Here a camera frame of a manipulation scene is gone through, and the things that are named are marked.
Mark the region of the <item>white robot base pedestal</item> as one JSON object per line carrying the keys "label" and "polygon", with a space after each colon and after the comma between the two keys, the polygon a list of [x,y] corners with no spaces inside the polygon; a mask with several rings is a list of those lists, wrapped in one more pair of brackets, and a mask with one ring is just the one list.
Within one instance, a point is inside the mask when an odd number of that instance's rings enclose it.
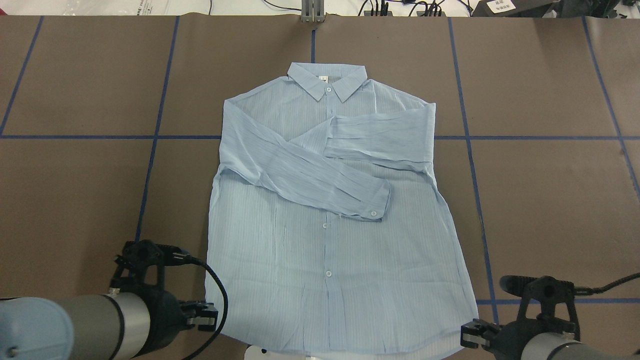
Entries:
{"label": "white robot base pedestal", "polygon": [[357,356],[347,353],[307,355],[296,352],[278,352],[257,345],[247,347],[243,360],[356,360]]}

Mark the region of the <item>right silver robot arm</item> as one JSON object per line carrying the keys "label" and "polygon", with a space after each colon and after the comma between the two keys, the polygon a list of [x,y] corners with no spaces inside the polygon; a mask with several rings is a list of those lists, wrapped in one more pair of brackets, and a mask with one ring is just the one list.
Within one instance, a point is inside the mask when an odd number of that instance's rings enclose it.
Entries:
{"label": "right silver robot arm", "polygon": [[639,353],[617,356],[573,338],[573,333],[549,332],[532,319],[505,326],[473,319],[461,326],[460,344],[481,348],[496,360],[637,360]]}

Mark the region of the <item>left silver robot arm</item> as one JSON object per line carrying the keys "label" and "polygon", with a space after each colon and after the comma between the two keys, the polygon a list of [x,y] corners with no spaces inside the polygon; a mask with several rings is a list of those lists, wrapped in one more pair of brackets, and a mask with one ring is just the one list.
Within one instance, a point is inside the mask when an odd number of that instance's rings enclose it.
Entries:
{"label": "left silver robot arm", "polygon": [[50,300],[1,300],[3,360],[132,360],[169,346],[183,331],[211,337],[187,356],[197,357],[221,333],[219,312],[206,301],[180,301],[155,288]]}

